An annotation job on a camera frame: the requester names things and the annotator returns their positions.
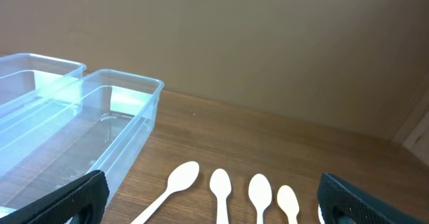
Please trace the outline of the long white plastic spoon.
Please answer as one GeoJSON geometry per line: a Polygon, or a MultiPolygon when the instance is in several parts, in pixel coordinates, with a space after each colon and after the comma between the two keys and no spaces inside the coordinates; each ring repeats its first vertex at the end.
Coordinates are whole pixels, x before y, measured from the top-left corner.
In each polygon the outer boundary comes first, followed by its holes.
{"type": "Polygon", "coordinates": [[[173,193],[190,188],[198,177],[199,164],[195,161],[185,162],[175,168],[168,177],[165,191],[143,212],[141,212],[131,224],[145,223],[173,193]]]}

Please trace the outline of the yellow plastic spoon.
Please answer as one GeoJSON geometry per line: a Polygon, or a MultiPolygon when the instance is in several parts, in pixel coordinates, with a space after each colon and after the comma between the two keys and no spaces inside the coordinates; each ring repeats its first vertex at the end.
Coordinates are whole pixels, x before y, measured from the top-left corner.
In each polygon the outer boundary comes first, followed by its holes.
{"type": "Polygon", "coordinates": [[[283,185],[277,194],[278,206],[286,214],[289,224],[298,224],[298,213],[300,207],[298,199],[293,189],[288,185],[283,185]]]}

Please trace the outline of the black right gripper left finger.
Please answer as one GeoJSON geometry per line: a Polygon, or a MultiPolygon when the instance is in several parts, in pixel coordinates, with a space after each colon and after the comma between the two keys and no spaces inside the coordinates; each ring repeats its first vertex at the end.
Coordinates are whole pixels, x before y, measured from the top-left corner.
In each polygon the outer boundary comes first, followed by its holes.
{"type": "Polygon", "coordinates": [[[109,187],[105,173],[93,170],[46,196],[1,218],[1,224],[99,224],[109,187]]]}

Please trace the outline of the outermost white plastic spoon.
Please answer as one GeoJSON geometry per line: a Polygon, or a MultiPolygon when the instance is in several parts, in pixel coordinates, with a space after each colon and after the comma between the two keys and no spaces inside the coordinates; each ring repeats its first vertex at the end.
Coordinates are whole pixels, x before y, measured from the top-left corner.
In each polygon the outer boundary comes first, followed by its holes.
{"type": "Polygon", "coordinates": [[[318,205],[318,220],[320,224],[325,224],[323,216],[322,216],[322,210],[320,208],[320,205],[318,205]]]}

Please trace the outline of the thin white plastic spoon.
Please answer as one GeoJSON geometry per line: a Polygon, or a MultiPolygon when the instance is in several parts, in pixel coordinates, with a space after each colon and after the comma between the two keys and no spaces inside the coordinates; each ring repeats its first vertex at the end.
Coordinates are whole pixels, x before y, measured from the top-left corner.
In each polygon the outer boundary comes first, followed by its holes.
{"type": "Polygon", "coordinates": [[[268,179],[263,174],[256,174],[249,183],[249,198],[255,207],[257,224],[263,224],[263,214],[272,202],[272,190],[268,179]]]}

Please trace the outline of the wide-handled white spoon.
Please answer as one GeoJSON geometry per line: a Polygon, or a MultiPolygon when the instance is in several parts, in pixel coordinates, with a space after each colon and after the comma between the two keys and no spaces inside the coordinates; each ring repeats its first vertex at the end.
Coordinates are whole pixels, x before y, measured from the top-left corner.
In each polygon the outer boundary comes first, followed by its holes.
{"type": "Polygon", "coordinates": [[[229,175],[222,168],[216,169],[210,178],[209,186],[217,199],[216,224],[228,224],[227,197],[232,191],[229,175]]]}

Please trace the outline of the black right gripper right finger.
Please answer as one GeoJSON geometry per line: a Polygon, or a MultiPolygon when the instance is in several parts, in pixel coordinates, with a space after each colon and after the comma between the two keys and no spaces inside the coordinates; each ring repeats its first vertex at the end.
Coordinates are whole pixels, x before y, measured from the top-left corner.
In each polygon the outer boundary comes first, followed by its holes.
{"type": "Polygon", "coordinates": [[[327,172],[321,176],[317,199],[326,224],[422,224],[421,220],[327,172]]]}

